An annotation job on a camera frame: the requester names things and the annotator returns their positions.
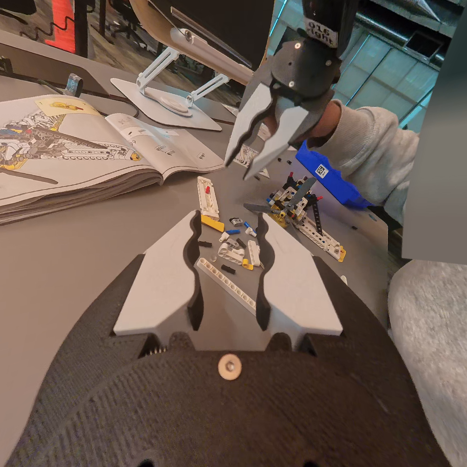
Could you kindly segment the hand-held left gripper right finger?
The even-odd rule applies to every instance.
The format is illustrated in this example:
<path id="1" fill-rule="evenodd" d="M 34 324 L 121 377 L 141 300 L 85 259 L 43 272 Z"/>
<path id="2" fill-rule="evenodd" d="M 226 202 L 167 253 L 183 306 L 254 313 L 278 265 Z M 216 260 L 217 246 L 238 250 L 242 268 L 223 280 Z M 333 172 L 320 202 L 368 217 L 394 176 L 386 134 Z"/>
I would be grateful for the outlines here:
<path id="1" fill-rule="evenodd" d="M 256 297 L 261 330 L 286 334 L 293 350 L 306 334 L 340 336 L 343 326 L 313 254 L 265 213 L 256 232 L 264 265 Z"/>

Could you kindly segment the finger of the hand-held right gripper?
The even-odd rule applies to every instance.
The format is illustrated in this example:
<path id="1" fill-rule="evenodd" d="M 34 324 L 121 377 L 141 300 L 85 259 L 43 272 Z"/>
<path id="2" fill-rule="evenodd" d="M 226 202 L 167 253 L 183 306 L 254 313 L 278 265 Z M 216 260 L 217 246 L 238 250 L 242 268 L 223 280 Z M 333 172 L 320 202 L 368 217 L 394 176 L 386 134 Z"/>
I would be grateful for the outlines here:
<path id="1" fill-rule="evenodd" d="M 275 116 L 278 126 L 275 133 L 266 140 L 263 149 L 250 163 L 243 179 L 249 180 L 262 171 L 270 162 L 286 151 L 305 130 L 301 126 L 307 121 L 310 111 L 293 103 L 286 98 L 279 97 Z"/>
<path id="2" fill-rule="evenodd" d="M 270 89 L 272 81 L 270 71 L 257 71 L 248 83 L 225 153 L 225 167 L 230 166 L 243 143 L 253 135 L 257 124 L 269 113 L 273 102 Z"/>

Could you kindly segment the long white lego beam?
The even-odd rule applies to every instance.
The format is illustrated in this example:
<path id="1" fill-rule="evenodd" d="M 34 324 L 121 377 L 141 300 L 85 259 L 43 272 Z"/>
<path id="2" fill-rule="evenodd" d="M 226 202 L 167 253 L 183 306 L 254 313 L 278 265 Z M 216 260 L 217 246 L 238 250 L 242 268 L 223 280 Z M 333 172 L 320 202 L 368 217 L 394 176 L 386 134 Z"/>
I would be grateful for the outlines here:
<path id="1" fill-rule="evenodd" d="M 216 269 L 205 258 L 200 258 L 196 263 L 197 268 L 204 272 L 213 282 L 217 283 L 231 297 L 247 309 L 253 316 L 256 316 L 256 302 L 232 280 Z"/>

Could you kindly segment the lego helicopter model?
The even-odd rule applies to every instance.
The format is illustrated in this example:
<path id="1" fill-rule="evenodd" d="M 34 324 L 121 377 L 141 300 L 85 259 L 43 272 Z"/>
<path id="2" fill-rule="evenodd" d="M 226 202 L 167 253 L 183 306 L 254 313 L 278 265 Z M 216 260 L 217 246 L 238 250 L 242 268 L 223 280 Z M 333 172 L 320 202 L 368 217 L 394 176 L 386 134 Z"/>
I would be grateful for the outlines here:
<path id="1" fill-rule="evenodd" d="M 283 228 L 295 227 L 338 262 L 343 262 L 345 249 L 323 230 L 318 208 L 322 197 L 312 193 L 316 181 L 315 177 L 295 180 L 290 172 L 283 189 L 271 194 L 266 205 L 244 203 L 243 206 L 251 212 L 268 214 Z"/>

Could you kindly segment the white lego panel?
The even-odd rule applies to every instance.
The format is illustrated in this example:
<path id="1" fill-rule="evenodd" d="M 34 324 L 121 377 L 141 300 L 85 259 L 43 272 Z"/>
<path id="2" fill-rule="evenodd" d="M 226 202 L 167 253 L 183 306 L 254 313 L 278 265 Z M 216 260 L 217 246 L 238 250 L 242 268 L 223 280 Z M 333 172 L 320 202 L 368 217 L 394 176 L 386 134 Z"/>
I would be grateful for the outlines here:
<path id="1" fill-rule="evenodd" d="M 211 186 L 210 195 L 205 195 L 205 187 Z M 198 197 L 200 211 L 202 215 L 206 215 L 214 220 L 219 221 L 219 207 L 215 195 L 213 183 L 210 179 L 198 176 L 197 178 Z"/>

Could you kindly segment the person's right forearm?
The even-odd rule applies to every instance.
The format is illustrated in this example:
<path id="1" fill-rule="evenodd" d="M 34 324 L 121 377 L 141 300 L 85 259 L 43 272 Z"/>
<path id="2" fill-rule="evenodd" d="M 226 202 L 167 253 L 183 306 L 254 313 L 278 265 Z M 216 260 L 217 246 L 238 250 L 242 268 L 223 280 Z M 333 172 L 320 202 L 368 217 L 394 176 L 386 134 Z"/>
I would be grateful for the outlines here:
<path id="1" fill-rule="evenodd" d="M 419 134 L 399 127 L 397 116 L 384 108 L 352 109 L 342 103 L 339 125 L 322 147 L 342 178 L 360 194 L 404 225 L 405 204 Z"/>

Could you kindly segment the short white lego beam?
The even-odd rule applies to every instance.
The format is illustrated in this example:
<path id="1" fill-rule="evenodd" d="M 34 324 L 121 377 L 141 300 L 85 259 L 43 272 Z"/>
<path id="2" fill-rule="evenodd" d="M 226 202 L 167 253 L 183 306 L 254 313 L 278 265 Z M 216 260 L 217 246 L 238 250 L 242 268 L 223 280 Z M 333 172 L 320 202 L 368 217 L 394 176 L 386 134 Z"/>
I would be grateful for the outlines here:
<path id="1" fill-rule="evenodd" d="M 220 245 L 218 255 L 236 265 L 242 265 L 245 251 L 243 248 L 233 248 L 230 244 L 224 242 Z"/>

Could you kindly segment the person's right hand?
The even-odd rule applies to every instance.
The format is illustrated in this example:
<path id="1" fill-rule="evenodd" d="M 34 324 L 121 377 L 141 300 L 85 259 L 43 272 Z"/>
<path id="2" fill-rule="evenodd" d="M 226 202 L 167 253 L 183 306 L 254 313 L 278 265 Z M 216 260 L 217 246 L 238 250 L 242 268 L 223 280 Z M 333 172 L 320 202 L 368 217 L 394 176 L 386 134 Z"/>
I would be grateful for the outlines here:
<path id="1" fill-rule="evenodd" d="M 318 123 L 307 133 L 307 148 L 319 148 L 335 133 L 342 116 L 342 102 L 334 99 L 327 106 Z"/>

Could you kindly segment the striped sticker sheet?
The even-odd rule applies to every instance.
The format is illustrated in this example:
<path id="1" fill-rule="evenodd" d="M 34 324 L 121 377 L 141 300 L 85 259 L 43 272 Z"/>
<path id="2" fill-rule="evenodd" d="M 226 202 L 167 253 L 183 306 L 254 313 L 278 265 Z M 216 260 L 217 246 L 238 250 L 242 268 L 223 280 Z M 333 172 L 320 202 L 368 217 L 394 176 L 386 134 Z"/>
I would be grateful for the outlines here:
<path id="1" fill-rule="evenodd" d="M 240 152 L 238 153 L 238 155 L 236 155 L 233 161 L 241 165 L 242 167 L 248 169 L 248 167 L 250 166 L 251 162 L 253 161 L 253 159 L 256 157 L 257 154 L 258 152 L 255 151 L 254 149 L 246 145 L 242 145 Z M 262 176 L 268 179 L 270 178 L 269 173 L 266 168 L 256 173 L 255 176 Z"/>

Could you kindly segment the blue storage bin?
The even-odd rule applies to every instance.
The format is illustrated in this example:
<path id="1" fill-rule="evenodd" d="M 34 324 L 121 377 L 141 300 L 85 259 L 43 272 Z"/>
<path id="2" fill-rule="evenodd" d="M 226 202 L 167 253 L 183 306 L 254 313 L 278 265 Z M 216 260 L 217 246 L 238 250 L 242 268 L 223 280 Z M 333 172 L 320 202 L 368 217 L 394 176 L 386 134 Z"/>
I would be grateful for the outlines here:
<path id="1" fill-rule="evenodd" d="M 342 205 L 359 209 L 373 206 L 353 184 L 342 178 L 341 172 L 331 166 L 327 157 L 308 149 L 306 142 L 297 151 L 296 159 Z"/>

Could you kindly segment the black screen with tan rim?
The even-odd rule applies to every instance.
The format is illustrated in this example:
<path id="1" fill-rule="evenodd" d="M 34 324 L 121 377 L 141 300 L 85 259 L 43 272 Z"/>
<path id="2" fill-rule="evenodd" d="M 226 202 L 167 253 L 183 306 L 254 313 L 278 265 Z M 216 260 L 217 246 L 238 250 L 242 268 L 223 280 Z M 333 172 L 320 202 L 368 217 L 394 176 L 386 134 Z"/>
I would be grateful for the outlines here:
<path id="1" fill-rule="evenodd" d="M 273 0 L 131 0 L 156 41 L 247 85 L 265 60 Z"/>

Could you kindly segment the white adjustable stand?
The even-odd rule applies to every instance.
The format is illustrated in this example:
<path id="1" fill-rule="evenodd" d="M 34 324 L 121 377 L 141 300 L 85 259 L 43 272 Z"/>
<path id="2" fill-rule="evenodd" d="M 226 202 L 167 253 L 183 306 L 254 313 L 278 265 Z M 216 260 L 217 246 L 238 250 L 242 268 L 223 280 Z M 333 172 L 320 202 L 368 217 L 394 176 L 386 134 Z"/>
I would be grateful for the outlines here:
<path id="1" fill-rule="evenodd" d="M 197 107 L 195 102 L 230 80 L 248 83 L 253 76 L 253 71 L 213 48 L 205 39 L 189 29 L 172 28 L 171 40 L 173 46 L 166 48 L 141 72 L 135 83 L 112 78 L 110 80 L 112 85 L 135 104 L 143 114 L 159 124 L 221 131 L 220 125 Z M 210 61 L 218 74 L 186 97 L 150 88 L 149 84 L 177 60 L 181 52 L 188 52 L 200 62 Z"/>

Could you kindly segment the person's grey clothing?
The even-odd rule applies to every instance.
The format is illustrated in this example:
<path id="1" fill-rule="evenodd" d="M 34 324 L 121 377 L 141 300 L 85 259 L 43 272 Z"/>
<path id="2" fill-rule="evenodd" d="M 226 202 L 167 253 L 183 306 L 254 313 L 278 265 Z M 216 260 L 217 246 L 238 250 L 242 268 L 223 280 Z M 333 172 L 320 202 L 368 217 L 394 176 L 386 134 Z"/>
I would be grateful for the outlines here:
<path id="1" fill-rule="evenodd" d="M 467 267 L 412 260 L 388 291 L 393 340 L 451 466 L 467 465 Z"/>

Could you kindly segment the open instruction booklet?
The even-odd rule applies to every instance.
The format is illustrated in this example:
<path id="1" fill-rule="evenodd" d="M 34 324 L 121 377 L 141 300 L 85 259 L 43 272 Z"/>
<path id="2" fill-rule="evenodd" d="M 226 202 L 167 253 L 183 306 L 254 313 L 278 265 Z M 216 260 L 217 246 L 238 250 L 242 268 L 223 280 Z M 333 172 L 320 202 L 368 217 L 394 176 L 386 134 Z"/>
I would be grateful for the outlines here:
<path id="1" fill-rule="evenodd" d="M 76 97 L 1 102 L 0 224 L 106 200 L 223 160 L 186 130 L 102 116 Z"/>

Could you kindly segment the red panel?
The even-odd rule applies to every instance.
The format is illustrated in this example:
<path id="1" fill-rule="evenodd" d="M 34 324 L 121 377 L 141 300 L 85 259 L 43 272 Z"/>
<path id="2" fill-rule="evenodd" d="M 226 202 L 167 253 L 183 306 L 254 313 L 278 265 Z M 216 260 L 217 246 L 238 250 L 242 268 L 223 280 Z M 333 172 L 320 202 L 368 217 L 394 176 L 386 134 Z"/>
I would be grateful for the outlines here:
<path id="1" fill-rule="evenodd" d="M 75 54 L 74 4 L 71 0 L 52 0 L 53 38 L 44 42 L 52 47 Z"/>

